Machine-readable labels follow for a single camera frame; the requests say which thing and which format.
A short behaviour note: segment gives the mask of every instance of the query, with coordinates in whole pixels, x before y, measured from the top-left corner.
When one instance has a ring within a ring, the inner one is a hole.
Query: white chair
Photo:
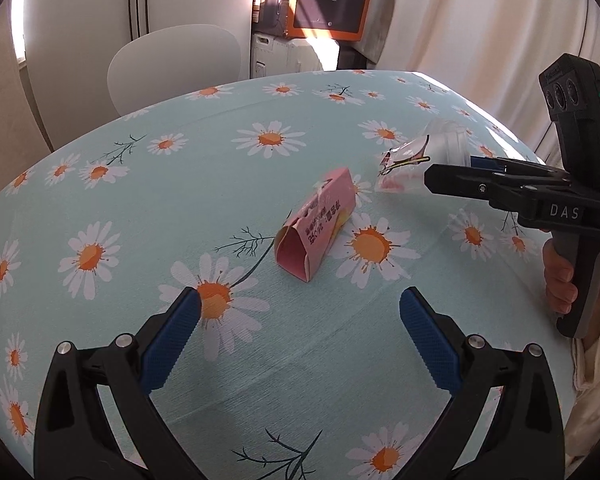
[[[163,28],[127,43],[111,60],[107,87],[121,116],[179,95],[231,83],[240,46],[215,25]]]

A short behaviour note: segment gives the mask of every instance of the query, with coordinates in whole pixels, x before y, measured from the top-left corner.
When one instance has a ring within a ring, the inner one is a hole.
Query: white curtain
[[[372,0],[357,48],[379,70],[423,72],[559,164],[538,75],[569,52],[600,65],[594,0]]]

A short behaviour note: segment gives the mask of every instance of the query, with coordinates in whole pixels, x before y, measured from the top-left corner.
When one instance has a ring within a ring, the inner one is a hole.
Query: wall
[[[50,153],[31,114],[13,49],[10,0],[0,6],[0,192]]]

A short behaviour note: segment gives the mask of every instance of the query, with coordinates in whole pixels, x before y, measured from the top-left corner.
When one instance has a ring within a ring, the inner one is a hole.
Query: table
[[[32,469],[36,409],[59,342],[88,348],[135,332],[185,285],[198,288],[203,320],[152,399],[210,480],[255,480],[288,463],[301,463],[296,479],[311,470],[390,478],[448,401],[398,317],[411,285],[493,346],[541,344],[566,420],[573,364],[544,304],[547,235],[480,201],[372,191],[377,155],[433,117],[467,127],[474,155],[536,160],[425,75],[353,70],[171,99],[16,178],[0,193],[0,436],[9,449]],[[306,284],[268,248],[321,176],[342,166],[357,209]],[[352,244],[363,232],[367,242]]]

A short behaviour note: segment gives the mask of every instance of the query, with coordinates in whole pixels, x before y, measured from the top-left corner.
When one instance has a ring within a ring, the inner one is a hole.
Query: pink paper carton
[[[311,280],[355,206],[356,188],[349,169],[327,173],[318,191],[276,234],[278,265],[304,282]]]

